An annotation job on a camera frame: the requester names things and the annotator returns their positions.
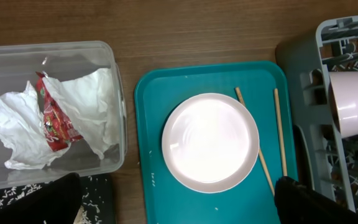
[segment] gray dish rack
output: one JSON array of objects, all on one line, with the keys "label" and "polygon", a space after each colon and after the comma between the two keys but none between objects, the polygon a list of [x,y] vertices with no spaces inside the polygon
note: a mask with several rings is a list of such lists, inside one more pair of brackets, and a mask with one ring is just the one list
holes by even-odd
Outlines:
[{"label": "gray dish rack", "polygon": [[282,42],[276,60],[287,76],[293,124],[303,138],[314,190],[336,201],[342,195],[348,209],[356,212],[358,171],[353,168],[358,161],[349,158],[346,148],[358,144],[352,147],[353,140],[342,140],[328,96],[329,72],[358,71],[358,16],[324,21]]}]

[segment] clear plastic container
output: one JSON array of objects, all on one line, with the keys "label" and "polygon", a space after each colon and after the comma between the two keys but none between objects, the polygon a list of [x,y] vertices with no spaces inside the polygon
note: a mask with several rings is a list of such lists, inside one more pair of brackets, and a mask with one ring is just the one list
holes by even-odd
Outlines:
[{"label": "clear plastic container", "polygon": [[119,144],[104,153],[99,160],[84,140],[74,142],[70,150],[51,166],[42,170],[9,170],[4,162],[12,154],[0,141],[0,189],[17,185],[55,180],[69,172],[81,176],[113,172],[124,162],[127,149],[126,109],[118,67],[110,46],[104,42],[68,42],[0,47],[0,96],[9,91],[24,91],[26,81],[35,86],[36,71],[46,71],[60,81],[88,75],[99,68],[110,68],[113,88],[117,94],[114,102],[119,125]]}]

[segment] white plate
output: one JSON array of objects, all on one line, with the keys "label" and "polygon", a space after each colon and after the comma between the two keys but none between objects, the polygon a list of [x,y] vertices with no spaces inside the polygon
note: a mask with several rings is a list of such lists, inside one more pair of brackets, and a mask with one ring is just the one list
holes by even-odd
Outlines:
[{"label": "white plate", "polygon": [[184,186],[204,193],[239,184],[259,150],[256,123],[237,100],[217,93],[189,98],[169,116],[162,153],[169,171]]}]

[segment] white tissue paper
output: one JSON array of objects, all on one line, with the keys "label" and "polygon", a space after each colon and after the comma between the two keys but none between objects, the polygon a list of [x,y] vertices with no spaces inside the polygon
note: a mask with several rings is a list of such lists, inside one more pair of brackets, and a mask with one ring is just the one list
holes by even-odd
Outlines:
[{"label": "white tissue paper", "polygon": [[53,152],[45,138],[43,115],[37,102],[37,92],[27,82],[22,93],[10,92],[0,96],[0,140],[12,149],[5,162],[8,169],[42,169],[67,152]]},{"label": "white tissue paper", "polygon": [[50,96],[69,117],[92,151],[104,159],[104,152],[119,142],[113,80],[109,68],[75,80],[42,79]]}]

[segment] food wrapper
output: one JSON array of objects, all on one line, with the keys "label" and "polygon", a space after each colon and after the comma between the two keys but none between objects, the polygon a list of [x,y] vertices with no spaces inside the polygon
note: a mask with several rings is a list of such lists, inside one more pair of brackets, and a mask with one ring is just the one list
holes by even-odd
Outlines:
[{"label": "food wrapper", "polygon": [[40,78],[35,87],[44,99],[44,133],[51,150],[56,152],[67,148],[71,142],[78,141],[83,137],[73,127],[69,117],[60,109],[45,88],[42,81],[45,75],[40,72],[37,72],[37,75]]}]

